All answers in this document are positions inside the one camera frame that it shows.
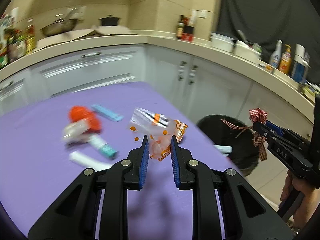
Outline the person's right hand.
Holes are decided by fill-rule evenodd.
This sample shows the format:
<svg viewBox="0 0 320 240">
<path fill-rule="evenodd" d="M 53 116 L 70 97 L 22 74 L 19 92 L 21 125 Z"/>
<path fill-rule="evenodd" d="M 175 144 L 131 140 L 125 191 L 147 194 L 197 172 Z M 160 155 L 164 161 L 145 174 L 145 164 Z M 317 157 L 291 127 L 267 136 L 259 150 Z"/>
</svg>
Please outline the person's right hand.
<svg viewBox="0 0 320 240">
<path fill-rule="evenodd" d="M 302 230 L 319 205 L 319 190 L 310 186 L 306 181 L 296 178 L 293 173 L 288 170 L 280 201 L 287 200 L 293 189 L 295 189 L 302 198 L 299 207 L 293 214 L 293 227 Z"/>
</svg>

